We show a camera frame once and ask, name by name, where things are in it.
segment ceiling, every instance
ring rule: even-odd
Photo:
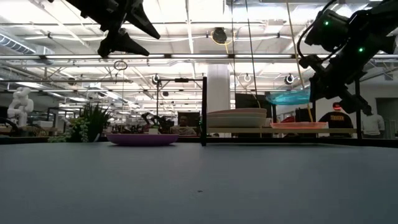
[[[130,36],[151,55],[155,54],[294,54],[293,40],[297,41],[302,31],[313,21],[317,12],[326,1],[294,0],[290,1],[289,15],[285,1],[248,1],[248,12],[244,1],[235,1],[233,12],[231,5],[225,5],[223,0],[145,0],[144,10],[162,36],[155,40],[131,24],[124,24]],[[337,13],[350,16],[354,11],[371,7],[373,2],[361,0],[347,0],[347,4],[332,6]],[[44,46],[55,55],[93,55],[100,46],[104,34],[99,25],[90,18],[83,19],[80,12],[65,0],[55,0],[49,3],[44,0],[2,0],[0,1],[0,32],[9,34],[26,46]],[[228,36],[228,45],[218,45],[211,33],[215,27],[223,27]],[[320,47],[310,47],[302,44],[304,54],[326,54]],[[18,53],[6,47],[0,47],[0,54],[17,55]],[[4,71],[20,76],[21,79],[41,80],[108,80],[115,79],[118,73],[114,69],[117,60],[69,60],[68,57],[52,60],[50,65],[37,63],[33,60],[1,60]],[[104,90],[131,90],[130,92],[115,92],[128,102],[138,103],[142,108],[153,108],[155,93],[143,93],[143,90],[153,90],[155,85],[151,80],[155,74],[160,78],[201,78],[207,74],[207,66],[211,63],[228,63],[231,75],[231,87],[234,86],[236,75],[237,89],[253,89],[253,78],[247,82],[245,76],[256,74],[256,87],[267,90],[286,90],[291,86],[284,83],[284,77],[292,74],[295,77],[293,86],[299,83],[299,73],[294,60],[256,60],[250,58],[218,61],[212,58],[201,59],[166,59],[140,58],[124,60],[128,64],[125,71],[118,73],[119,82],[101,83]],[[303,78],[308,80],[312,70],[301,68]],[[3,74],[3,79],[15,79]],[[81,90],[76,93],[58,92],[56,99],[62,102],[78,103],[71,97],[88,98],[101,102],[112,103],[114,100],[104,98],[94,92],[84,92],[87,88],[82,83],[69,85],[67,83],[43,84],[44,90]],[[201,83],[169,83],[164,90],[193,90],[182,94],[170,91],[168,97],[175,99],[174,104],[161,107],[162,112],[181,111],[181,108],[190,111],[200,109],[200,102],[192,99],[201,99]]]

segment white humanoid robot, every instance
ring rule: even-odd
[[[18,127],[26,126],[27,114],[33,111],[34,104],[33,100],[28,97],[29,93],[30,88],[18,88],[13,94],[14,99],[7,110],[8,119],[14,123],[18,120]]]

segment white shirt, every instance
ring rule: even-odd
[[[384,120],[383,117],[378,114],[372,114],[371,116],[362,115],[362,131],[367,135],[380,135],[380,131],[384,131]]]

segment stack of plates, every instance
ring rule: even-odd
[[[267,110],[262,108],[223,110],[207,114],[209,128],[261,128],[269,127],[271,121],[267,118]]]

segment white column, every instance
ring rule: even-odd
[[[207,112],[231,109],[228,65],[208,65]]]

